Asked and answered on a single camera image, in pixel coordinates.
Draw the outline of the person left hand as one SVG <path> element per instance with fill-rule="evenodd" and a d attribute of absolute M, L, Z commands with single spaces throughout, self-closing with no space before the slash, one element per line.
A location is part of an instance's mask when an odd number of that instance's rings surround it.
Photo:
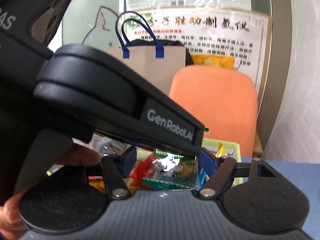
<path fill-rule="evenodd" d="M 73 144 L 67 152 L 61 155 L 56 163 L 59 165 L 91 166 L 98 164 L 100 161 L 101 156 L 94 150 Z M 54 190 L 57 189 L 60 183 L 53 184 L 53 188 L 51 189 L 49 185 L 51 181 L 49 179 L 47 182 L 43 182 L 41 186 L 36 184 L 33 187 L 29 187 L 28 191 L 14 195 L 1 206 L 1 235 L 5 239 L 18 239 L 25 234 L 27 228 L 21 217 L 20 202 L 21 200 L 26 201 L 33 198 L 34 203 L 39 204 L 45 198 L 53 198 Z M 33 197 L 25 196 L 31 193 L 37 193 L 38 195 Z"/>

